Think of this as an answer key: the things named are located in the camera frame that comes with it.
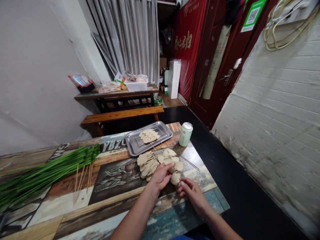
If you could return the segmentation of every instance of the drink can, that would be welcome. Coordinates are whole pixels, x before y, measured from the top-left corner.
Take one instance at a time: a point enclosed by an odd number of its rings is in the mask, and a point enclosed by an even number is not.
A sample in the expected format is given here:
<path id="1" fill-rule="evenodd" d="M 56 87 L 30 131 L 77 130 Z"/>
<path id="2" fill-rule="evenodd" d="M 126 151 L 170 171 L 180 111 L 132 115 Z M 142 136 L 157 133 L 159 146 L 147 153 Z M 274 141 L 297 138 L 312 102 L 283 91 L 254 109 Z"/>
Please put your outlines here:
<path id="1" fill-rule="evenodd" d="M 188 146 L 188 142 L 191 138 L 192 131 L 193 131 L 193 126 L 191 123 L 185 122 L 184 124 L 182 124 L 180 139 L 179 139 L 179 144 L 182 147 Z"/>

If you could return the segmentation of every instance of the white box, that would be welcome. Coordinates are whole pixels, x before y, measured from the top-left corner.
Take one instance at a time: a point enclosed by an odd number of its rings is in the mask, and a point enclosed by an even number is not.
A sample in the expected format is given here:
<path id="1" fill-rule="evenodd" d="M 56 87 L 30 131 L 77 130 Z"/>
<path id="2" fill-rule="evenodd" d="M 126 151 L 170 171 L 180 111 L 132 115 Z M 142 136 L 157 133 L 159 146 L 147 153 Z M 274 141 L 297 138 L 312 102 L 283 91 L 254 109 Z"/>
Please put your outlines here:
<path id="1" fill-rule="evenodd" d="M 171 99 L 178 97 L 181 60 L 175 59 L 169 62 L 168 95 Z"/>
<path id="2" fill-rule="evenodd" d="M 128 80 L 124 81 L 124 84 L 127 86 L 128 91 L 146 91 L 148 82 L 131 82 Z"/>

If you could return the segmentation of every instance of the red banner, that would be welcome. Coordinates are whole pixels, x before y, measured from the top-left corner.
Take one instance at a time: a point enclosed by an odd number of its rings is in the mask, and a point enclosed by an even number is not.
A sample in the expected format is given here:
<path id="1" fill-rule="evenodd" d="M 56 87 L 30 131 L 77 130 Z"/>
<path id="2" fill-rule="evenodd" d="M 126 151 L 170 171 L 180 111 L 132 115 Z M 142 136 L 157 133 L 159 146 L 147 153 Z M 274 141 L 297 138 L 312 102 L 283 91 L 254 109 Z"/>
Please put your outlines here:
<path id="1" fill-rule="evenodd" d="M 174 58 L 181 59 L 178 92 L 189 102 L 203 24 L 205 0 L 189 0 L 178 12 L 174 28 Z"/>

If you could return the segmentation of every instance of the wooden table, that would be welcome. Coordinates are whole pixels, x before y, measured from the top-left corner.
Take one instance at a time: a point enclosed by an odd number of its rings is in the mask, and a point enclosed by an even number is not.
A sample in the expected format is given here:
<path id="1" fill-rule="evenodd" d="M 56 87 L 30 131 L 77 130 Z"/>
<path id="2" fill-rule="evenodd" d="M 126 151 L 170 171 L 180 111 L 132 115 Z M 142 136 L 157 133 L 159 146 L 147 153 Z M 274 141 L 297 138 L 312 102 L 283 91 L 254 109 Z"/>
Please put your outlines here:
<path id="1" fill-rule="evenodd" d="M 146 91 L 135 91 L 135 92 L 130 92 L 128 90 L 121 90 L 119 92 L 100 94 L 98 92 L 99 88 L 100 86 L 97 86 L 96 89 L 94 89 L 92 92 L 79 93 L 77 96 L 74 97 L 74 99 L 93 100 L 94 103 L 97 105 L 98 109 L 100 110 L 100 112 L 106 113 L 113 110 L 120 110 L 123 108 L 133 107 L 132 105 L 119 106 L 118 101 L 128 101 L 128 100 L 134 100 L 134 99 L 139 99 L 139 102 L 140 102 L 140 104 L 134 105 L 135 107 L 148 106 L 148 105 L 151 105 L 154 107 L 153 94 L 159 92 L 159 89 L 155 84 L 148 84 L 148 88 Z M 144 98 L 146 99 L 151 98 L 151 103 L 149 103 L 148 101 L 146 103 L 142 103 L 142 99 Z M 109 108 L 107 104 L 108 102 L 113 102 L 115 105 L 115 108 Z"/>
<path id="2" fill-rule="evenodd" d="M 173 137 L 165 144 L 201 170 L 197 171 L 180 157 L 184 163 L 182 175 L 200 184 L 207 200 L 218 213 L 229 209 L 192 143 L 189 142 L 187 147 L 178 144 L 181 125 L 171 123 L 167 126 L 172 130 Z M 100 144 L 101 149 L 94 161 L 92 186 L 87 191 L 87 174 L 75 204 L 76 173 L 48 188 L 37 200 L 11 213 L 3 228 L 1 236 L 6 236 L 3 239 L 103 239 L 110 236 L 147 184 L 145 179 L 140 178 L 137 157 L 129 154 L 125 135 L 120 133 L 0 157 L 0 174 L 4 174 L 13 169 L 43 164 L 80 146 Z M 156 146 L 155 155 L 162 153 L 162 148 L 163 145 Z M 169 183 L 159 196 L 142 238 L 168 239 L 186 233 L 201 223 L 202 219 L 197 217 L 190 203 L 185 198 L 179 198 L 175 187 Z"/>

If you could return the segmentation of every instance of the curtain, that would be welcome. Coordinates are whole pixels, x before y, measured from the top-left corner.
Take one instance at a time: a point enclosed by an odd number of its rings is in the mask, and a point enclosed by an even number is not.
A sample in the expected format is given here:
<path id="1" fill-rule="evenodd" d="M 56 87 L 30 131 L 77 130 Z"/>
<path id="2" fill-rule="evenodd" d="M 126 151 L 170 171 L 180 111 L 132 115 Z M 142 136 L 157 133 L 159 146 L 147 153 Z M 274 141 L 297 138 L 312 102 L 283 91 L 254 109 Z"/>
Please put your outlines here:
<path id="1" fill-rule="evenodd" d="M 110 75 L 148 76 L 159 87 L 157 0 L 87 0 L 99 35 L 92 33 Z"/>

